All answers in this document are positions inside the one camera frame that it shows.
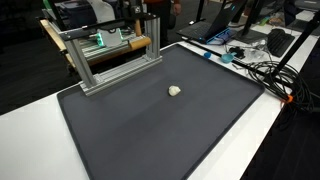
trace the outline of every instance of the metal rod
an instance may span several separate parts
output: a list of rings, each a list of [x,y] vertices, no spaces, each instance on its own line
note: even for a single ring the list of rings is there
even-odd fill
[[[198,12],[197,12],[197,17],[196,17],[196,22],[199,22],[200,19],[201,19],[203,5],[204,5],[204,0],[200,0],[199,7],[198,7]]]
[[[224,6],[227,4],[227,0],[223,0],[223,2],[222,2],[222,4],[221,4],[221,9],[220,9],[220,11],[221,10],[223,10],[223,8],[224,8]]]

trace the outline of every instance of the monitor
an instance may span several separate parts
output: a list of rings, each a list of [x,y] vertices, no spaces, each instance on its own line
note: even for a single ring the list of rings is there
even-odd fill
[[[303,32],[307,26],[308,21],[296,19],[296,14],[298,14],[300,10],[296,7],[295,3],[297,3],[297,1],[286,0],[283,5],[285,25],[287,29]],[[313,30],[311,34],[320,36],[320,27]]]
[[[308,11],[320,10],[320,0],[296,0],[295,4],[298,8]]]
[[[235,38],[246,44],[265,38],[266,34],[251,30],[251,25],[279,11],[282,5],[283,0],[254,0],[246,25],[243,30],[237,33]]]

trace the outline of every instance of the keyboard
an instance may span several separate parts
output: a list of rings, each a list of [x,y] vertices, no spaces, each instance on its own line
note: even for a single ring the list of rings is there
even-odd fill
[[[197,27],[193,30],[193,35],[203,37],[211,27],[211,24],[202,24],[201,26]]]
[[[268,49],[276,57],[281,57],[294,40],[294,36],[286,34],[283,29],[272,29],[267,37]]]

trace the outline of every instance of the metal stand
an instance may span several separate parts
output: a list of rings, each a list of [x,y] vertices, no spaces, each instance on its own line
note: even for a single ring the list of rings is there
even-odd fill
[[[223,9],[223,7],[226,5],[227,3],[227,0],[223,0],[222,2],[222,5],[221,5],[221,9]],[[198,12],[197,12],[197,17],[196,17],[196,21],[195,22],[190,22],[189,24],[193,24],[193,23],[196,23],[196,22],[199,22],[199,21],[204,21],[206,19],[204,18],[201,18],[201,15],[202,15],[202,10],[203,10],[203,5],[204,5],[204,0],[200,0],[199,2],[199,6],[198,6]]]
[[[79,40],[77,39],[83,35],[88,35],[90,29],[88,29],[89,32],[80,28],[59,33],[60,37],[65,41],[68,52],[77,67],[78,73],[82,79],[80,86],[86,95],[93,95],[161,62],[160,18],[153,15],[148,16],[152,16],[152,19],[150,18],[150,20],[145,21],[145,33],[151,38],[152,43],[147,46],[146,55],[101,74],[92,74],[88,65],[88,59],[85,57],[84,52],[80,47]],[[119,51],[121,50],[121,47],[114,47],[113,49]]]

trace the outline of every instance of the black mat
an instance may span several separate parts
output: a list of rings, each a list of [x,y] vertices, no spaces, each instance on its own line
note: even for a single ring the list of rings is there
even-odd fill
[[[261,85],[179,46],[163,62],[86,97],[58,94],[94,180],[183,179],[264,91]],[[167,89],[182,92],[170,97]]]

